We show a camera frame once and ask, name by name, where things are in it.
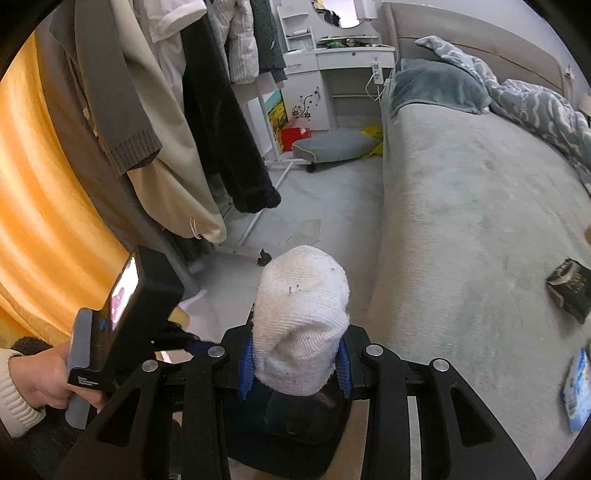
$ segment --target rack wheel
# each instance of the rack wheel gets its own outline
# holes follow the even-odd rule
[[[271,256],[270,256],[270,255],[269,255],[267,252],[265,252],[265,250],[264,250],[264,249],[262,249],[262,250],[261,250],[261,253],[260,253],[260,255],[261,255],[261,257],[260,257],[260,258],[259,258],[259,259],[256,261],[256,263],[258,263],[258,265],[259,265],[260,267],[264,267],[264,266],[265,266],[265,265],[267,265],[267,264],[268,264],[268,263],[269,263],[271,260],[273,260],[273,259],[271,258]]]

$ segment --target power strip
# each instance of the power strip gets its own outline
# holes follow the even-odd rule
[[[371,64],[371,72],[373,74],[374,83],[376,85],[383,85],[384,84],[384,73],[382,71],[382,66],[379,62],[374,60]]]

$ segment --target blue package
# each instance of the blue package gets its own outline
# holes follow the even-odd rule
[[[579,432],[591,414],[591,364],[583,348],[573,360],[562,396],[570,431]]]

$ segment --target black box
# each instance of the black box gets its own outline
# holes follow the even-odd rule
[[[583,324],[591,316],[591,270],[567,258],[546,278],[558,305]]]

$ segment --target human hand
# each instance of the human hand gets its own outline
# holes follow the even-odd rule
[[[76,393],[98,410],[104,408],[106,398],[102,392],[67,382],[69,348],[65,342],[36,355],[15,356],[8,361],[12,382],[31,407],[67,408],[70,396]]]

